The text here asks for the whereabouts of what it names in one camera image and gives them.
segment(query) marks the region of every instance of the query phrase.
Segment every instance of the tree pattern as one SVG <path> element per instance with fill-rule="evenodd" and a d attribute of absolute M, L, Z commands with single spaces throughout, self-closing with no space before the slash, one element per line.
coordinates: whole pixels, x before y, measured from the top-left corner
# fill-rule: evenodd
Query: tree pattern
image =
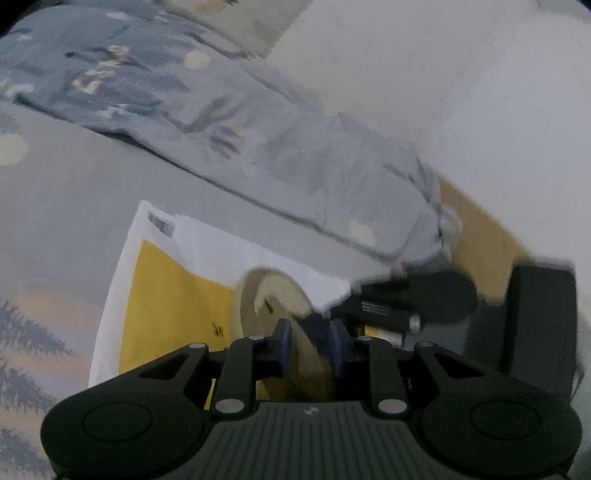
<path fill-rule="evenodd" d="M 0 348 L 6 346 L 31 354 L 72 354 L 64 342 L 56 339 L 43 325 L 26 319 L 7 301 L 0 306 Z M 26 372 L 11 366 L 0 350 L 0 408 L 22 408 L 25 411 L 31 408 L 46 413 L 56 402 Z M 46 478 L 53 475 L 48 460 L 39 456 L 18 432 L 0 429 L 0 471 L 10 474 L 18 470 Z"/>

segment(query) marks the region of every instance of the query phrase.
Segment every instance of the metal screw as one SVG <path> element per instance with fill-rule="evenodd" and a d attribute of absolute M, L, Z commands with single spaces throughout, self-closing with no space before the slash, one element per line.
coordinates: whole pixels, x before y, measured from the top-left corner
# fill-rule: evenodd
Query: metal screw
<path fill-rule="evenodd" d="M 406 411 L 408 405 L 403 400 L 399 400 L 397 398 L 387 398 L 386 400 L 382 400 L 380 403 L 378 403 L 378 408 L 383 413 L 387 413 L 389 415 L 399 415 Z"/>
<path fill-rule="evenodd" d="M 421 331 L 421 317 L 418 314 L 412 315 L 408 319 L 408 330 L 411 333 L 418 333 Z"/>
<path fill-rule="evenodd" d="M 239 413 L 244 410 L 244 402 L 237 398 L 224 398 L 216 403 L 216 410 L 219 413 L 225 413 L 226 415 Z"/>

